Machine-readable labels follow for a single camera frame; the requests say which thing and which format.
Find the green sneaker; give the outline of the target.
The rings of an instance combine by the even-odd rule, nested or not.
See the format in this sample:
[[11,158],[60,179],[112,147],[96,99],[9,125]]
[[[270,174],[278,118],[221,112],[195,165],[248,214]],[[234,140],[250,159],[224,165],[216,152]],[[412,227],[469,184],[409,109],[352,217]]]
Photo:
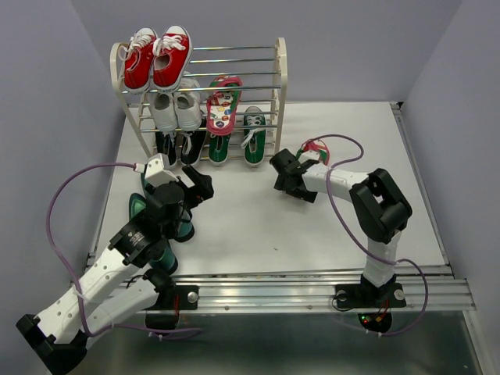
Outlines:
[[257,166],[263,160],[266,151],[266,117],[257,106],[245,110],[243,119],[244,137],[241,148],[244,158],[250,166]]
[[209,160],[218,166],[225,163],[229,155],[230,135],[219,136],[210,134]]

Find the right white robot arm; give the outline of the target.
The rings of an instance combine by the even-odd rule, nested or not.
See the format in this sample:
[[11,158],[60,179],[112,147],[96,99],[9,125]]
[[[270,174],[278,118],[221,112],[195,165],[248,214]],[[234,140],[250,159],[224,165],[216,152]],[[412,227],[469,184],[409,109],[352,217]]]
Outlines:
[[366,265],[359,286],[360,298],[376,305],[388,295],[387,284],[394,278],[396,251],[402,231],[413,209],[390,173],[378,168],[359,173],[326,166],[318,152],[307,151],[299,157],[283,149],[270,159],[277,172],[274,188],[306,202],[315,202],[321,193],[328,196],[336,215],[335,198],[350,204],[367,246]]

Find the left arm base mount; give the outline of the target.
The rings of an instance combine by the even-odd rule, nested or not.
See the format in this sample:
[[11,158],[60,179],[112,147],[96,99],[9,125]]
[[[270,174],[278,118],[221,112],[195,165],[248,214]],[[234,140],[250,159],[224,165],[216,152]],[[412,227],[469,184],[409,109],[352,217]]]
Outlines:
[[196,310],[198,298],[197,285],[177,285],[161,292],[156,303],[146,309],[145,326],[153,330],[177,329],[180,312]]

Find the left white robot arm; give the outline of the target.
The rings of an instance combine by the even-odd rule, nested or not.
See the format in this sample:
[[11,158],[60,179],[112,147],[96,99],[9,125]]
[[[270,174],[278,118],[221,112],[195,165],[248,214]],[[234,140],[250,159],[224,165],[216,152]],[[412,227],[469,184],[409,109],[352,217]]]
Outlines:
[[128,223],[82,277],[56,248],[72,287],[48,308],[16,323],[52,374],[68,374],[77,367],[91,339],[125,327],[126,319],[142,309],[164,308],[177,298],[171,276],[178,261],[170,240],[185,242],[194,236],[191,211],[214,196],[212,178],[184,166],[193,183],[188,187],[163,165],[160,155],[129,167],[141,175],[145,195],[130,197]]

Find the pink patterned sandal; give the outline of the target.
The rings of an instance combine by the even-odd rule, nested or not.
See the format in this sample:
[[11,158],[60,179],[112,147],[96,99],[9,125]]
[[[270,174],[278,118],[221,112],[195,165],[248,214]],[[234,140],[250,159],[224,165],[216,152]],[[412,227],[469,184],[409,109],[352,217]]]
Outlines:
[[305,152],[315,152],[319,155],[319,161],[328,165],[330,160],[330,150],[322,139],[305,141],[296,152],[296,157],[299,158]]
[[241,99],[241,78],[218,76],[210,85],[212,94],[206,101],[206,127],[215,136],[230,135],[235,127],[237,107]]

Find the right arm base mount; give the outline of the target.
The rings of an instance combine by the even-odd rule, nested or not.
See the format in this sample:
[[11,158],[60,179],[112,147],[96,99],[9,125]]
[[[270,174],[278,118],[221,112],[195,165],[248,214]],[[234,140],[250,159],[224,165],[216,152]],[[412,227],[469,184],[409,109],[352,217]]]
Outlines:
[[393,309],[407,306],[405,293],[399,283],[384,287],[364,284],[338,284],[332,306],[340,312],[357,311],[362,328],[386,334],[392,325]]

